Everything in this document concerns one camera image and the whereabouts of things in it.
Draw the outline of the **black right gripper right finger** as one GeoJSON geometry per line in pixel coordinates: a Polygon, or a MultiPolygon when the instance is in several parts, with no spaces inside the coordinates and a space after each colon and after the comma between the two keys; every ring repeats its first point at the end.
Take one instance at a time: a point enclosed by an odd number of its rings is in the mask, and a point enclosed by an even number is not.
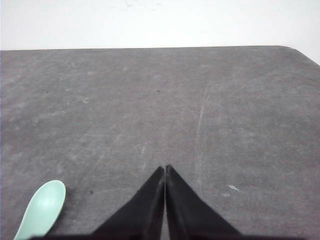
{"type": "Polygon", "coordinates": [[[165,169],[165,202],[171,240],[214,240],[242,234],[207,205],[172,165],[165,169]]]}

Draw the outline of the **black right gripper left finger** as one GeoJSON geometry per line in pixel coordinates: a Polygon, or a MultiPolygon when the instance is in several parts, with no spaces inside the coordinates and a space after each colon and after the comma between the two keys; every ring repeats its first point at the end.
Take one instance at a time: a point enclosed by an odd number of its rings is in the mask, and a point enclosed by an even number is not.
{"type": "Polygon", "coordinates": [[[159,166],[136,194],[93,236],[105,240],[159,240],[165,205],[165,171],[159,166]]]}

